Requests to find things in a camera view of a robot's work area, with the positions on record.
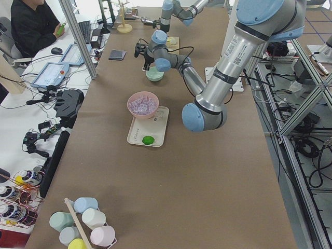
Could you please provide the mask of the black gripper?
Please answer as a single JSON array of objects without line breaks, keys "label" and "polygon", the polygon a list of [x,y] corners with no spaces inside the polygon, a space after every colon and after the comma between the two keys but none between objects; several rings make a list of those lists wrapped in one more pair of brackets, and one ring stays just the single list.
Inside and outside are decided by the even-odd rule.
[{"label": "black gripper", "polygon": [[161,21],[160,20],[154,20],[152,27],[153,27],[153,29],[161,29]]},{"label": "black gripper", "polygon": [[153,56],[150,56],[148,54],[147,50],[144,51],[143,56],[144,56],[144,60],[145,60],[143,70],[148,71],[150,69],[150,65],[152,63],[154,63],[155,59],[153,58]]}]

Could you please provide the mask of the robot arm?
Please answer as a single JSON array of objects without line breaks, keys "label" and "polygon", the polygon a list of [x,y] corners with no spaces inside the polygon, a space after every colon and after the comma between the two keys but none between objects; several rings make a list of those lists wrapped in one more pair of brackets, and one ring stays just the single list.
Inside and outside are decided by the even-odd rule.
[{"label": "robot arm", "polygon": [[178,70],[188,89],[195,95],[194,102],[182,110],[184,126],[192,132],[214,130],[226,122],[224,98],[238,80],[244,67],[260,44],[295,39],[303,34],[306,1],[239,1],[234,36],[220,56],[208,83],[205,83],[191,65],[189,56],[169,53],[166,42],[172,16],[185,25],[208,4],[197,1],[184,10],[179,1],[164,1],[160,29],[154,31],[150,43],[141,53],[148,71],[153,63],[157,71]]},{"label": "robot arm", "polygon": [[184,9],[180,1],[163,1],[161,17],[153,21],[153,29],[159,26],[160,30],[166,33],[169,32],[172,16],[178,18],[184,25],[189,26],[209,2],[211,1],[196,1],[187,9]]}]

